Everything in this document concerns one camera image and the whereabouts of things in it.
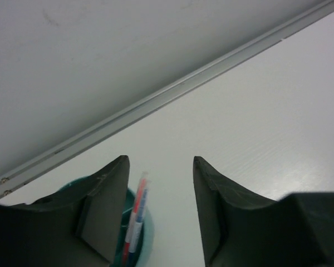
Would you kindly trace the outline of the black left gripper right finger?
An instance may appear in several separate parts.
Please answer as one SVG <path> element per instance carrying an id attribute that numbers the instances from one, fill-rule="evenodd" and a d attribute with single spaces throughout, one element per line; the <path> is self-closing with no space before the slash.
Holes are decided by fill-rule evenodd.
<path id="1" fill-rule="evenodd" d="M 272 200 L 193 161 L 206 266 L 334 266 L 334 192 Z"/>

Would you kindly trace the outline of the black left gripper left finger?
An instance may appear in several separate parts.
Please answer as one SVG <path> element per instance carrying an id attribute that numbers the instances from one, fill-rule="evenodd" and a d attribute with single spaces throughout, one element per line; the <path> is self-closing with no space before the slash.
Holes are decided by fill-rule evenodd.
<path id="1" fill-rule="evenodd" d="M 129 171 L 119 156 L 31 204 L 0 205 L 0 266 L 110 266 Z"/>

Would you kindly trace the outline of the red and white pen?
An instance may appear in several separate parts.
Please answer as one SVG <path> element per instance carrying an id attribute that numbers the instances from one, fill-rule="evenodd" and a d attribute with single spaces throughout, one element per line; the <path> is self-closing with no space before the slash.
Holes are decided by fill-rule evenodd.
<path id="1" fill-rule="evenodd" d="M 125 242 L 121 259 L 122 266 L 131 266 L 133 262 L 144 222 L 148 194 L 148 172 L 143 172 L 139 181 L 135 202 L 130 214 L 129 225 L 125 235 Z"/>

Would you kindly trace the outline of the blue and white pen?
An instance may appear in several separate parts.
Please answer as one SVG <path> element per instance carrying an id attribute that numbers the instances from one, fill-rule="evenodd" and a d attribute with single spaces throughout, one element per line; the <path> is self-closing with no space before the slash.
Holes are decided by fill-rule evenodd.
<path id="1" fill-rule="evenodd" d="M 139 242 L 141 229 L 145 217 L 146 201 L 148 198 L 149 189 L 146 187 L 141 191 L 137 208 L 135 208 L 130 215 L 129 228 L 126 233 L 126 266 L 132 266 L 136 247 Z"/>

